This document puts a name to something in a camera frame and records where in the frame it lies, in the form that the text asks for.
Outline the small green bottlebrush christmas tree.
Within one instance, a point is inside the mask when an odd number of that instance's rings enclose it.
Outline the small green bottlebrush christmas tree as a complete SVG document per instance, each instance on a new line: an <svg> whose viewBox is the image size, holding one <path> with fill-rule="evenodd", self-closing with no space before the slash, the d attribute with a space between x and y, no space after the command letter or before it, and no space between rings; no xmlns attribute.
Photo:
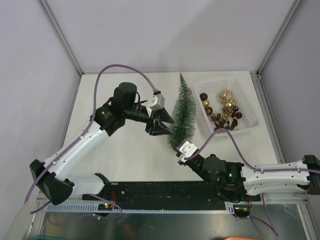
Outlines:
<svg viewBox="0 0 320 240"><path fill-rule="evenodd" d="M187 84L182 73L179 74L178 97L173 107L172 118L174 123L170 126L172 134L167 137L167 143L172 151L184 141L191 141L195 134L197 105L193 91Z"/></svg>

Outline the white perforated plastic basket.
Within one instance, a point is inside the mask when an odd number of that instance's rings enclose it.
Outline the white perforated plastic basket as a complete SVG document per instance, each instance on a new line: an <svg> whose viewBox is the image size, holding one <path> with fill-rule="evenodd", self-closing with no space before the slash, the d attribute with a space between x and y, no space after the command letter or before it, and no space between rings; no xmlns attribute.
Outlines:
<svg viewBox="0 0 320 240"><path fill-rule="evenodd" d="M256 110L236 78L207 78L194 85L194 92L210 133L225 127L239 135L260 127Z"/></svg>

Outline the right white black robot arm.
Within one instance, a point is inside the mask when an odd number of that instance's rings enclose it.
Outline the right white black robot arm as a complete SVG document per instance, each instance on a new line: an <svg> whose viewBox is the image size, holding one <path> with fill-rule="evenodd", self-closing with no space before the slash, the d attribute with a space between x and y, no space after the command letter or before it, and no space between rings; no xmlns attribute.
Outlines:
<svg viewBox="0 0 320 240"><path fill-rule="evenodd" d="M214 154L189 159L185 165L209 184L218 200L245 201L267 193L320 193L320 161L314 155L286 164L255 165L228 162Z"/></svg>

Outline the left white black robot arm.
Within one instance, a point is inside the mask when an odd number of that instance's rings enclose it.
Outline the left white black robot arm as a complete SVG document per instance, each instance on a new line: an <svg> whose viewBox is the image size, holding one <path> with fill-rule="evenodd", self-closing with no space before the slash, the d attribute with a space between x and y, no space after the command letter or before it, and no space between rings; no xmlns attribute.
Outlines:
<svg viewBox="0 0 320 240"><path fill-rule="evenodd" d="M71 196L93 194L100 200L110 196L108 180L101 173L91 176L71 176L72 169L98 145L109 139L126 120L144 123L150 136L171 135L166 126L174 120L164 107L165 98L159 90L146 100L140 100L137 86L122 82L113 96L90 116L85 128L65 147L45 161L35 159L29 166L32 178L39 190L54 206Z"/></svg>

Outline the small gold glitter bauble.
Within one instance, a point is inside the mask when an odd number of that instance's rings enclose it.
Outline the small gold glitter bauble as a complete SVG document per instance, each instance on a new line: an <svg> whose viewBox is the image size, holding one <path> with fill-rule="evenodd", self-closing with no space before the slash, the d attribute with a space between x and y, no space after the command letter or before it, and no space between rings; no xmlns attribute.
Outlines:
<svg viewBox="0 0 320 240"><path fill-rule="evenodd" d="M204 108L207 108L207 107L210 106L210 102L209 102L208 100L204 100L204 101L202 102L202 105L203 105Z"/></svg>

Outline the dark brown bauble lower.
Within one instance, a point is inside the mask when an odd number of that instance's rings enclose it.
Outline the dark brown bauble lower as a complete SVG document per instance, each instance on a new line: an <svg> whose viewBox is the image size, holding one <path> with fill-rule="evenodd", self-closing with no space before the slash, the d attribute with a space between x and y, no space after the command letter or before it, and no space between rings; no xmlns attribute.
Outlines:
<svg viewBox="0 0 320 240"><path fill-rule="evenodd" d="M210 106L205 107L204 110L207 116L210 116L213 114L213 109Z"/></svg>

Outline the dark brown bauble top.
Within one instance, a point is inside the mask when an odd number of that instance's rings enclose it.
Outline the dark brown bauble top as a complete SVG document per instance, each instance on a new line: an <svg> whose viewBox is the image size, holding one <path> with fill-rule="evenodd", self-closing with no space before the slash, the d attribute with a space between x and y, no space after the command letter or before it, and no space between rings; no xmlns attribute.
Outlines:
<svg viewBox="0 0 320 240"><path fill-rule="evenodd" d="M206 93L201 93L200 95L199 95L199 97L200 97L200 100L203 102L203 101L206 101L207 99L208 99L208 95L206 94Z"/></svg>

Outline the brown ribbon bow ornaments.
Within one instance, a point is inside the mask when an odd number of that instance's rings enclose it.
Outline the brown ribbon bow ornaments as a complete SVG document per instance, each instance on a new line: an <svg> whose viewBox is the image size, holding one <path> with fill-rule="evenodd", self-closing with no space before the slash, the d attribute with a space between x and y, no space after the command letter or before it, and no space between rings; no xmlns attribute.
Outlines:
<svg viewBox="0 0 320 240"><path fill-rule="evenodd" d="M213 114L211 116L211 121L214 124L214 131L218 129L226 129L228 131L233 131L238 126L237 118L233 118L232 120L230 120L229 115L221 115L220 113Z"/></svg>

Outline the small dark brown bauble right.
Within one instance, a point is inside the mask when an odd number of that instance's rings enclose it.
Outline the small dark brown bauble right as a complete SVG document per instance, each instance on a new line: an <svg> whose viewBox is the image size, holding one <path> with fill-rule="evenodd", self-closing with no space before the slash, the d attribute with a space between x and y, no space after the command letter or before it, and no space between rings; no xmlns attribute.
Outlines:
<svg viewBox="0 0 320 240"><path fill-rule="evenodd" d="M237 113L235 114L235 117L236 117L237 119L241 119L241 118L243 117L243 114L242 114L241 112L237 112Z"/></svg>

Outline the pine cone ornament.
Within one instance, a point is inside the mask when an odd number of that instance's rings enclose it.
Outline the pine cone ornament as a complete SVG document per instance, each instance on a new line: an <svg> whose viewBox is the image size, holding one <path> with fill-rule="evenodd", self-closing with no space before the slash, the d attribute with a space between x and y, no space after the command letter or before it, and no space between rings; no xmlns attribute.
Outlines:
<svg viewBox="0 0 320 240"><path fill-rule="evenodd" d="M229 117L235 117L236 113L239 111L239 107L238 106L233 106L233 107L223 107L222 108L222 112L224 116L229 116Z"/></svg>

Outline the gold bauble cluster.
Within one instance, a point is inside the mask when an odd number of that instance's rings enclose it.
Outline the gold bauble cluster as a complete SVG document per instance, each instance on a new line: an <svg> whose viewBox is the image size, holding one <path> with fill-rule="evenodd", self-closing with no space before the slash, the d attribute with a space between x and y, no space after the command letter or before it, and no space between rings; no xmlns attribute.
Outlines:
<svg viewBox="0 0 320 240"><path fill-rule="evenodd" d="M226 101L224 104L224 107L231 108L237 104L237 101L234 99L230 99L229 101Z"/></svg>

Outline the large gold striped bauble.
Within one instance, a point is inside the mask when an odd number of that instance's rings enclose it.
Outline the large gold striped bauble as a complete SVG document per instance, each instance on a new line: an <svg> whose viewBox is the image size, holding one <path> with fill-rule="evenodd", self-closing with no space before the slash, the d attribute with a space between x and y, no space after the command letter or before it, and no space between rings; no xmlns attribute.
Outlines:
<svg viewBox="0 0 320 240"><path fill-rule="evenodd" d="M233 99L233 92L228 89L223 89L219 93L219 99L220 99L221 103L226 103L226 102Z"/></svg>

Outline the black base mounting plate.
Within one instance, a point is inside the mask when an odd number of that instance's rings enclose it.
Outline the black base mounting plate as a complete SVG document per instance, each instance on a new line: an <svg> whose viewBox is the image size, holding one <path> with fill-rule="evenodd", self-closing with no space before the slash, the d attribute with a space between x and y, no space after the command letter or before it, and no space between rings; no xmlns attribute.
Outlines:
<svg viewBox="0 0 320 240"><path fill-rule="evenodd" d="M120 207L214 207L230 202L259 202L260 195L249 196L242 186L209 184L205 181L119 181L109 182L97 195Z"/></svg>

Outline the left aluminium frame post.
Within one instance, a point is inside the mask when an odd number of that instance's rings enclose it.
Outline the left aluminium frame post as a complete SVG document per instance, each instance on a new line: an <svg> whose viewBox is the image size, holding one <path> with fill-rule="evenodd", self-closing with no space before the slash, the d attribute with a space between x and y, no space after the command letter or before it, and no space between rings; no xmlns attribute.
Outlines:
<svg viewBox="0 0 320 240"><path fill-rule="evenodd" d="M82 71L82 68L70 46L68 43L67 38L65 37L65 34L63 33L63 30L60 26L60 24L57 21L57 18L55 17L54 12L52 11L49 3L47 0L37 0L37 3L41 10L44 13L44 16L46 17L49 25L51 26L56 38L58 39L61 47L63 48L66 56L70 60L72 66L74 67L77 74L81 77L84 72Z"/></svg>

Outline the aluminium frame post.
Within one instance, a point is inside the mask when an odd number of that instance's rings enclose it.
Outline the aluminium frame post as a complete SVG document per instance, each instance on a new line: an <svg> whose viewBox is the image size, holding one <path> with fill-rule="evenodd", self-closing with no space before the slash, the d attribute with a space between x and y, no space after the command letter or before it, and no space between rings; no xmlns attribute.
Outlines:
<svg viewBox="0 0 320 240"><path fill-rule="evenodd" d="M52 11L49 3L47 0L37 0L37 3L41 10L44 13L44 16L46 17L49 25L51 26L56 38L58 39L61 47L63 48L66 56L70 60L72 66L74 67L77 74L81 77L84 72L82 71L82 68L70 46L68 43L67 38L65 37L65 34L63 33L63 30L60 26L60 24L57 21L57 18L55 17L54 12Z"/></svg>
<svg viewBox="0 0 320 240"><path fill-rule="evenodd" d="M290 26L294 22L296 16L298 15L301 7L305 3L304 0L294 0L292 5L290 6L287 14L285 15L284 20L282 21L274 39L272 40L271 45L269 46L265 56L263 57L263 60L261 64L259 65L256 74L258 76L261 76L268 66L269 62L271 61L273 55L276 53L276 50L280 46L283 38L285 37L285 34L289 30Z"/></svg>

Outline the right aluminium frame post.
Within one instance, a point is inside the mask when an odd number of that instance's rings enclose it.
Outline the right aluminium frame post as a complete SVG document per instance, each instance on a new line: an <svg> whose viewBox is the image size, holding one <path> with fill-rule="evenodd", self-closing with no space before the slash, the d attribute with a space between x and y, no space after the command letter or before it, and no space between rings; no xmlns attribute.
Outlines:
<svg viewBox="0 0 320 240"><path fill-rule="evenodd" d="M285 34L289 30L290 26L294 22L296 16L298 15L301 7L305 3L304 0L294 0L292 5L290 6L287 14L285 15L284 20L282 21L274 39L272 40L271 45L269 46L265 56L263 57L263 60L261 64L259 65L256 74L258 76L261 76L268 66L269 62L271 61L273 55L276 53L276 50L280 46L283 38L285 37Z"/></svg>

